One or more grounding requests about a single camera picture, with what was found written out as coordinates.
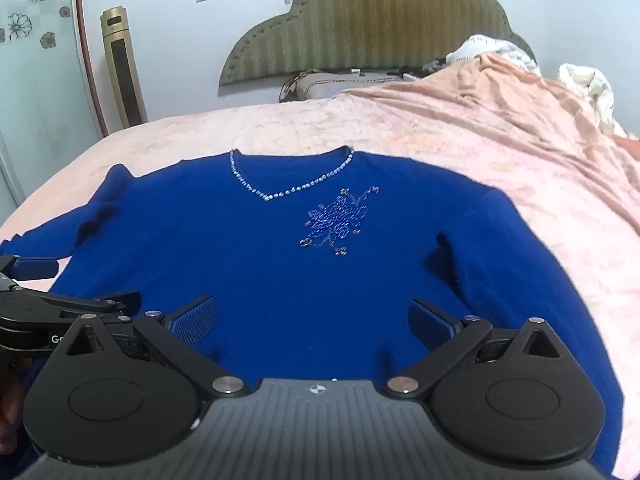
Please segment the person's hand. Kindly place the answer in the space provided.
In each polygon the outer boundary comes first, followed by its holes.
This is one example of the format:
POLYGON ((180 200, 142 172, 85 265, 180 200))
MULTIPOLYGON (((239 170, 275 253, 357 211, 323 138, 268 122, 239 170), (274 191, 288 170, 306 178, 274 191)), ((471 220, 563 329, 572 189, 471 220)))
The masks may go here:
POLYGON ((31 368, 31 359, 1 357, 1 454, 10 454, 15 450, 24 402, 21 374, 31 368))

